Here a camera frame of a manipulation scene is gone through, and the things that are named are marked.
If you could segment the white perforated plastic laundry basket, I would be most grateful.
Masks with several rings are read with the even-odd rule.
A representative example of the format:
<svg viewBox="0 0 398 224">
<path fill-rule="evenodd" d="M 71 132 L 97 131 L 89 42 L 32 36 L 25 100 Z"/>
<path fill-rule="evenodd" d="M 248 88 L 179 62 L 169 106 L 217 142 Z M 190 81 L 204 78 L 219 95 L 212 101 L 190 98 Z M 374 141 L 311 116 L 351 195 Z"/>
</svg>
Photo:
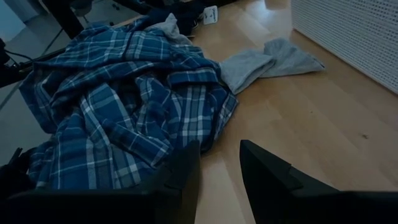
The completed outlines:
<svg viewBox="0 0 398 224">
<path fill-rule="evenodd" d="M 293 28 L 398 94 L 398 0 L 290 0 Z"/>
</svg>

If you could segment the small white printed card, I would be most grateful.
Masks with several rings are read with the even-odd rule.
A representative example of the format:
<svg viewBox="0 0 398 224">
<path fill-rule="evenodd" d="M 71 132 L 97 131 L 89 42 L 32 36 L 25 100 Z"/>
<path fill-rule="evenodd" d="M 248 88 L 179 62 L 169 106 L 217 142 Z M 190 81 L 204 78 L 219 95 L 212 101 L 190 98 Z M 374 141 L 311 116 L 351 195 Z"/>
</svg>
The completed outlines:
<svg viewBox="0 0 398 224">
<path fill-rule="evenodd" d="M 218 7 L 210 6 L 203 10 L 203 24 L 214 24 L 218 22 Z"/>
</svg>

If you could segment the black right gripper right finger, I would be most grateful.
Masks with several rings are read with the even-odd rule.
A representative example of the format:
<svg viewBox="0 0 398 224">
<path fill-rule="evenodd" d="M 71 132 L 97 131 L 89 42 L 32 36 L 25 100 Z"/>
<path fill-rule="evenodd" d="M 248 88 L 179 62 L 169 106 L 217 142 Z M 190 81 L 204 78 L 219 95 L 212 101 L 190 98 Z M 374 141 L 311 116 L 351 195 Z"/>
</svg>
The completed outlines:
<svg viewBox="0 0 398 224">
<path fill-rule="evenodd" d="M 250 140 L 240 142 L 239 160 L 256 224 L 307 222 L 314 209 L 302 198 L 338 192 Z"/>
</svg>

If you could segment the grey garment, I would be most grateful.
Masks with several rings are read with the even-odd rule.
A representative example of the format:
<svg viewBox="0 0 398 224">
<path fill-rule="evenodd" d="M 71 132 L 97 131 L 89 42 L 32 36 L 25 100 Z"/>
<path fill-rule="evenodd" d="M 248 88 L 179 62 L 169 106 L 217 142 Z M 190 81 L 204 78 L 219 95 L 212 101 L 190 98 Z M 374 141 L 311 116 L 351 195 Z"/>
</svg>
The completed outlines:
<svg viewBox="0 0 398 224">
<path fill-rule="evenodd" d="M 180 33 L 177 22 L 177 18 L 172 13 L 161 17 L 149 16 L 151 26 L 146 29 L 160 29 L 171 44 L 192 47 L 191 41 Z M 300 75 L 325 69 L 314 56 L 284 38 L 264 43 L 262 52 L 249 49 L 230 56 L 216 65 L 217 68 L 221 69 L 220 79 L 235 95 L 242 92 L 257 78 Z"/>
</svg>

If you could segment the dark blue plaid shirt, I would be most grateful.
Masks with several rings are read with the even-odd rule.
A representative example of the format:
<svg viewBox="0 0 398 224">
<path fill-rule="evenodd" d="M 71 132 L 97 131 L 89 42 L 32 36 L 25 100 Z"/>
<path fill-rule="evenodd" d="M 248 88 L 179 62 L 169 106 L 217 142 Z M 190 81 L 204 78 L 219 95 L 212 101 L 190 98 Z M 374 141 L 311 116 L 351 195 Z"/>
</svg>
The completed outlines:
<svg viewBox="0 0 398 224">
<path fill-rule="evenodd" d="M 121 189 L 191 141 L 208 151 L 238 101 L 201 48 L 173 43 L 147 16 L 83 30 L 36 62 L 20 93 L 50 139 L 30 157 L 38 189 Z"/>
</svg>

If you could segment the black garment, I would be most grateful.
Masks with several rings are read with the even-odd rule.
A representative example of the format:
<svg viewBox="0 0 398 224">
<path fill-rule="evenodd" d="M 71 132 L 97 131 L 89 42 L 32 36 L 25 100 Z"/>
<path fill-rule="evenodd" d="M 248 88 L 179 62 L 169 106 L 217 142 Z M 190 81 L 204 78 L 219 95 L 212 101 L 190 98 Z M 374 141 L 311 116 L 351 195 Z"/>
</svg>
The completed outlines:
<svg viewBox="0 0 398 224">
<path fill-rule="evenodd" d="M 165 22 L 169 14 L 173 14 L 177 20 L 177 26 L 181 34 L 189 36 L 198 25 L 200 17 L 203 14 L 204 6 L 180 5 L 165 9 L 151 9 L 148 16 L 151 24 Z"/>
</svg>

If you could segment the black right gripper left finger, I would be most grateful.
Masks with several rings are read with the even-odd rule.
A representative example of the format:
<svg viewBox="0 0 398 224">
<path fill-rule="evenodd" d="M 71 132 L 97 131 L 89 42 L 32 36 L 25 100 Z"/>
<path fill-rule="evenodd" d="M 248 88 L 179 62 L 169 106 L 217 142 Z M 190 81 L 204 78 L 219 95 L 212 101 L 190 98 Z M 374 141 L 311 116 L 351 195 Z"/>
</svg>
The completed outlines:
<svg viewBox="0 0 398 224">
<path fill-rule="evenodd" d="M 200 144 L 174 150 L 139 190 L 139 224 L 194 224 L 200 185 Z"/>
</svg>

